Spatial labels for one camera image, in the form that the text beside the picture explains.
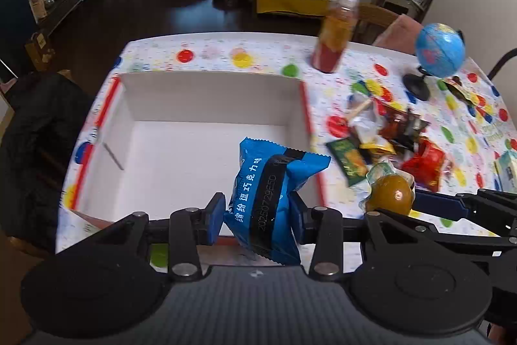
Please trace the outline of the red foil snack bag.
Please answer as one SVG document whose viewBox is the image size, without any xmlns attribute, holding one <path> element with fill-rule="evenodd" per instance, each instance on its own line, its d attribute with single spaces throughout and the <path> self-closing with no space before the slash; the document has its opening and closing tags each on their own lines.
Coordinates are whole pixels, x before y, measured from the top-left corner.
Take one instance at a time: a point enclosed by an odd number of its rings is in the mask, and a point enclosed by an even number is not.
<svg viewBox="0 0 517 345">
<path fill-rule="evenodd" d="M 411 174 L 415 182 L 437 193 L 445 152 L 426 137 L 419 139 L 415 154 L 401 165 L 401 170 Z"/>
</svg>

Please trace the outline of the brown jelly cup snack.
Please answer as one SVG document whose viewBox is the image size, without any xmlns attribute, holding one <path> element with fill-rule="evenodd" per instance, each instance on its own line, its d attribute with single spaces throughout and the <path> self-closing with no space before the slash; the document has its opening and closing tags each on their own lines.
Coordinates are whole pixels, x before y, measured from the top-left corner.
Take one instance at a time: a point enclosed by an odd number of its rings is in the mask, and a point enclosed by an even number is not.
<svg viewBox="0 0 517 345">
<path fill-rule="evenodd" d="M 360 204 L 365 213 L 385 209 L 395 214 L 410 214 L 415 200 L 415 178 L 411 174 L 383 161 L 369 170 L 366 180 L 371 191 Z"/>
</svg>

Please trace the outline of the blue chocolate snack packet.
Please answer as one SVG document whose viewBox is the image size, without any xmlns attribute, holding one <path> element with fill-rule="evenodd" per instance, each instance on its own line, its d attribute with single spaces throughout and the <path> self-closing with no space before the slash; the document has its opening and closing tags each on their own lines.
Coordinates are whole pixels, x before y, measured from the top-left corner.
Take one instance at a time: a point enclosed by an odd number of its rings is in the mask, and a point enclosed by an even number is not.
<svg viewBox="0 0 517 345">
<path fill-rule="evenodd" d="M 330 157 L 245 138 L 224 223 L 238 243 L 277 264 L 299 265 L 289 194 L 326 169 Z"/>
</svg>

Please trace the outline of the green beef jerky packet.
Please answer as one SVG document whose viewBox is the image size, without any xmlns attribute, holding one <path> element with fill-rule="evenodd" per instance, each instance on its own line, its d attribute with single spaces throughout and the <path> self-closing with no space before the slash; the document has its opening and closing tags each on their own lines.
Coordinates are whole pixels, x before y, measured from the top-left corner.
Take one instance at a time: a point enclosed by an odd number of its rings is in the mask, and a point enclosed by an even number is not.
<svg viewBox="0 0 517 345">
<path fill-rule="evenodd" d="M 327 142 L 326 147 L 347 179 L 349 187 L 366 179 L 367 165 L 349 137 Z"/>
</svg>

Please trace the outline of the yellow snack packet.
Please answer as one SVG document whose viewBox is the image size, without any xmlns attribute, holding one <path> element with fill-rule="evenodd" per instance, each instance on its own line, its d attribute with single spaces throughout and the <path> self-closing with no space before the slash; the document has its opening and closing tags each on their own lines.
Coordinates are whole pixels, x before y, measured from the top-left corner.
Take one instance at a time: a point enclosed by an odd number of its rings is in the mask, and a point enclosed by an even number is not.
<svg viewBox="0 0 517 345">
<path fill-rule="evenodd" d="M 370 163 L 377 163 L 385 157 L 396 155 L 393 145 L 382 136 L 376 136 L 369 142 L 361 143 L 359 149 Z"/>
</svg>

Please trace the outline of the dark brown snack packet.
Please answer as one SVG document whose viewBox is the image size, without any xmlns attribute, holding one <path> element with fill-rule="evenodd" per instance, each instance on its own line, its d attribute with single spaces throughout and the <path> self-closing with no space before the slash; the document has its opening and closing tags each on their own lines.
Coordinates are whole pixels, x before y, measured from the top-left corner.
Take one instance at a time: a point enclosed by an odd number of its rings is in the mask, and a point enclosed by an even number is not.
<svg viewBox="0 0 517 345">
<path fill-rule="evenodd" d="M 429 122 L 412 112 L 410 108 L 400 110 L 383 105 L 380 117 L 382 125 L 379 136 L 384 137 L 398 150 L 405 149 L 414 152 L 421 134 L 429 126 Z"/>
</svg>

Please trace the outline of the white grey snack packet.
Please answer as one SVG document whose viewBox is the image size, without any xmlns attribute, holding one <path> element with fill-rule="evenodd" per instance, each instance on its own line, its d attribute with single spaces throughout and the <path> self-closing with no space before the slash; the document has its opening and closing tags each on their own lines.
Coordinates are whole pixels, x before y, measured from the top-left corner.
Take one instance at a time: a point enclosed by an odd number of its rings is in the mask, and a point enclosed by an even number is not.
<svg viewBox="0 0 517 345">
<path fill-rule="evenodd" d="M 368 99 L 372 98 L 365 98 L 362 100 L 353 98 L 352 101 L 349 102 L 349 107 L 346 110 L 345 115 L 350 109 L 356 108 L 357 105 L 361 104 L 362 102 Z M 376 109 L 376 103 L 374 100 L 373 104 L 369 106 L 368 109 L 357 115 L 355 118 L 347 120 L 345 117 L 345 120 L 348 124 L 348 127 L 351 129 L 351 131 L 355 133 L 355 135 L 361 143 L 369 142 L 370 140 L 378 136 L 380 129 L 380 120 Z"/>
</svg>

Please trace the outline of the sausage stick with red tip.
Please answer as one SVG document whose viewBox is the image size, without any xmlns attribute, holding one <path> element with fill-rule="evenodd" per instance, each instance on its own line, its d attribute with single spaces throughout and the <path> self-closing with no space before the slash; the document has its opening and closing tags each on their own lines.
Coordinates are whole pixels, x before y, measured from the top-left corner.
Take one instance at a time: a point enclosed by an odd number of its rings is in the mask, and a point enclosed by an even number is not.
<svg viewBox="0 0 517 345">
<path fill-rule="evenodd" d="M 347 112 L 347 114 L 345 115 L 346 119 L 347 120 L 351 120 L 351 119 L 355 118 L 357 115 L 359 115 L 360 113 L 362 113 L 363 111 L 368 109 L 369 106 L 371 106 L 372 104 L 373 104 L 373 100 L 372 99 L 365 100 L 361 104 L 357 105 L 356 108 L 350 109 Z"/>
</svg>

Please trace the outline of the tissue pack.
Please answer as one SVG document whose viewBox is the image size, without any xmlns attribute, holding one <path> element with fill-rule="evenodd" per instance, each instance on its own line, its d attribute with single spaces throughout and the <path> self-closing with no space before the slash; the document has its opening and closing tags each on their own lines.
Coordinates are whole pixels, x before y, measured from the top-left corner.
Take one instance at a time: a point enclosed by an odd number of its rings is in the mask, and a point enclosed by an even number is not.
<svg viewBox="0 0 517 345">
<path fill-rule="evenodd" d="M 506 151 L 495 161 L 496 170 L 504 192 L 517 193 L 517 155 Z"/>
</svg>

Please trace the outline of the balloon-print tablecloth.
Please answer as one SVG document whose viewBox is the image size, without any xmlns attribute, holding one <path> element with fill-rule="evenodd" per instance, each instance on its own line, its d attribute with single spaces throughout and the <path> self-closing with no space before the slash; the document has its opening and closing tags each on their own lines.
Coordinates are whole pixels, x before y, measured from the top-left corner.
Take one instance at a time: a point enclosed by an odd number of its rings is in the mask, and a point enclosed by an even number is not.
<svg viewBox="0 0 517 345">
<path fill-rule="evenodd" d="M 263 139 L 331 158 L 300 194 L 359 218 L 375 166 L 420 188 L 499 189 L 497 162 L 516 155 L 501 94 L 467 60 L 430 98 L 402 81 L 414 56 L 350 44 L 334 73 L 311 66 L 313 37 L 212 32 L 129 43 L 81 130 L 59 205 L 57 250 L 134 211 L 153 220 L 231 196 L 239 145 Z"/>
</svg>

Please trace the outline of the red and white cardboard box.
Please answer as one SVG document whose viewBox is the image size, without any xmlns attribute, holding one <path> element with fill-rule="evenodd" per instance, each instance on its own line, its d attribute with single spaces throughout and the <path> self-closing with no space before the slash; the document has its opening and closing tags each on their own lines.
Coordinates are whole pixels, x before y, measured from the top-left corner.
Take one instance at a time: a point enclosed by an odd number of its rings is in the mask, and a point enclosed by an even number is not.
<svg viewBox="0 0 517 345">
<path fill-rule="evenodd" d="M 65 204 L 104 226 L 153 220 L 230 195 L 239 145 L 263 139 L 310 150 L 307 85 L 278 74 L 123 73 L 96 99 L 90 142 Z"/>
</svg>

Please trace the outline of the opened dark wrapper by globe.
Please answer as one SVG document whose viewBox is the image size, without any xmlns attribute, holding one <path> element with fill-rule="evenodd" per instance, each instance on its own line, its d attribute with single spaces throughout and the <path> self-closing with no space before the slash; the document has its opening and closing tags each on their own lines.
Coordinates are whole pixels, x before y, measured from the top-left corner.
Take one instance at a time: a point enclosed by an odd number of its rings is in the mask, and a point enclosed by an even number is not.
<svg viewBox="0 0 517 345">
<path fill-rule="evenodd" d="M 471 99 L 470 94 L 463 88 L 461 84 L 458 84 L 454 78 L 444 78 L 442 79 L 442 82 L 455 98 L 469 106 L 476 106 L 476 103 Z"/>
</svg>

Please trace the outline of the small blue desk globe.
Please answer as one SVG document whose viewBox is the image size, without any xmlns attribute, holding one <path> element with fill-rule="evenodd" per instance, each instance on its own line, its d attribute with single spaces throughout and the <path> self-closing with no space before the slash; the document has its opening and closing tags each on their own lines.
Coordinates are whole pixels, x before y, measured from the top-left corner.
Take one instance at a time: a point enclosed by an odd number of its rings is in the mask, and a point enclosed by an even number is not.
<svg viewBox="0 0 517 345">
<path fill-rule="evenodd" d="M 415 42 L 415 55 L 420 76 L 406 73 L 402 82 L 406 90 L 415 98 L 427 101 L 430 91 L 426 77 L 439 79 L 453 76 L 459 71 L 466 59 L 464 35 L 448 25 L 432 23 L 425 25 Z"/>
</svg>

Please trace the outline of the black desk lamp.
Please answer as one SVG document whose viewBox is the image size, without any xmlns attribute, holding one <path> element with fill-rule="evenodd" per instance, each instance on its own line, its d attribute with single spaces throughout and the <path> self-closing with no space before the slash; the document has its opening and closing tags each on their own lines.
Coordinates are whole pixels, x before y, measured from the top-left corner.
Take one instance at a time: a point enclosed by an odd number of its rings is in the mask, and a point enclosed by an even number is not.
<svg viewBox="0 0 517 345">
<path fill-rule="evenodd" d="M 505 53 L 496 63 L 496 65 L 492 68 L 492 70 L 488 73 L 487 78 L 492 81 L 493 78 L 501 71 L 502 67 L 511 59 L 517 57 L 517 48 L 510 50 Z"/>
</svg>

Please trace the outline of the pink cushion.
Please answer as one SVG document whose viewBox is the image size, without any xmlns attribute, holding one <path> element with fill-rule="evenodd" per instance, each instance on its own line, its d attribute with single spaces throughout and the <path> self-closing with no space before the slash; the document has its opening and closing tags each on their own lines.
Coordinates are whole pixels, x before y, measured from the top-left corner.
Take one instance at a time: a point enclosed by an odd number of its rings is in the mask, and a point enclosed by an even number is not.
<svg viewBox="0 0 517 345">
<path fill-rule="evenodd" d="M 415 55 L 416 40 L 422 29 L 422 24 L 402 14 L 376 37 L 373 46 Z"/>
</svg>

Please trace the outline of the wooden dining chair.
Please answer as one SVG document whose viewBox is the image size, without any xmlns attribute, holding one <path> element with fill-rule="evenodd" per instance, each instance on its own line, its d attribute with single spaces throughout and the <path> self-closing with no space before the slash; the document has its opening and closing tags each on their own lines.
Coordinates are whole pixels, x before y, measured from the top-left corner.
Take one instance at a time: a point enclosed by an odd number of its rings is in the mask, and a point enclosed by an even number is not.
<svg viewBox="0 0 517 345">
<path fill-rule="evenodd" d="M 357 10 L 357 25 L 352 42 L 372 45 L 379 35 L 399 17 L 391 10 L 374 4 L 361 3 Z"/>
</svg>

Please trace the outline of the orange-red drink bottle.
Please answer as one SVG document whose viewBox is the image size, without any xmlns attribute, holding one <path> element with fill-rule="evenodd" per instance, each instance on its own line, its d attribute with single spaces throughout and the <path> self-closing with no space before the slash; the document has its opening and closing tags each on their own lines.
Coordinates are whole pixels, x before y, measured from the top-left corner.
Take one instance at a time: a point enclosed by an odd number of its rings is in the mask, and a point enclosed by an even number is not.
<svg viewBox="0 0 517 345">
<path fill-rule="evenodd" d="M 358 0 L 334 0 L 322 21 L 311 65 L 323 73 L 335 73 L 351 41 L 358 19 Z"/>
</svg>

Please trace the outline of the brown paper bag on floor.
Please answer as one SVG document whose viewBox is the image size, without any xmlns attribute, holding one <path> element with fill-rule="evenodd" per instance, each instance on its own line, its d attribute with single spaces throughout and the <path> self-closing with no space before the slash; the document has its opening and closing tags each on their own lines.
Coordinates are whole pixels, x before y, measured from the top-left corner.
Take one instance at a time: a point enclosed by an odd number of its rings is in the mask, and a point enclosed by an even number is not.
<svg viewBox="0 0 517 345">
<path fill-rule="evenodd" d="M 33 33 L 26 42 L 25 48 L 34 67 L 39 72 L 47 71 L 50 62 L 55 55 L 55 51 L 49 44 L 45 35 L 40 31 Z"/>
</svg>

